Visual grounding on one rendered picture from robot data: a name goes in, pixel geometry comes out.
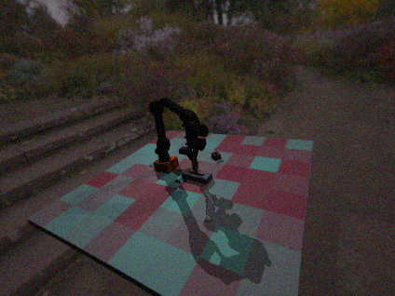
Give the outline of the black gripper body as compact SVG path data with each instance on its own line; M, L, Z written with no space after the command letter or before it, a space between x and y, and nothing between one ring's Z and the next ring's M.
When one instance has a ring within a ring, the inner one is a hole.
M182 147L179 149L179 154L181 155L189 155L192 152L192 143L193 140L196 140L196 135L194 136L185 136L184 138L186 139L187 143L185 145L187 145L187 147ZM203 138L197 138L198 140L202 140Z

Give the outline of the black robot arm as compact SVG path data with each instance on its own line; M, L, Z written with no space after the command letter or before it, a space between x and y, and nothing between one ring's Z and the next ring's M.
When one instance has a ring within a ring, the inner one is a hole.
M159 101L152 101L149 104L149 109L151 114L155 118L156 128L157 128L157 148L155 149L155 153L158 155L158 162L168 162L170 160L170 155L168 150L170 149L170 140L166 138L164 123L163 123L163 112L164 106L177 114L180 119L184 122L182 127L185 127L185 135L186 136L200 136L207 137L209 130L206 127L206 124L200 124L196 113L184 109L175 102L171 101L169 98L164 98ZM193 122L196 121L196 122ZM193 123L191 123L193 122ZM206 139L193 140L192 149L198 149L199 151L203 151L206 146Z

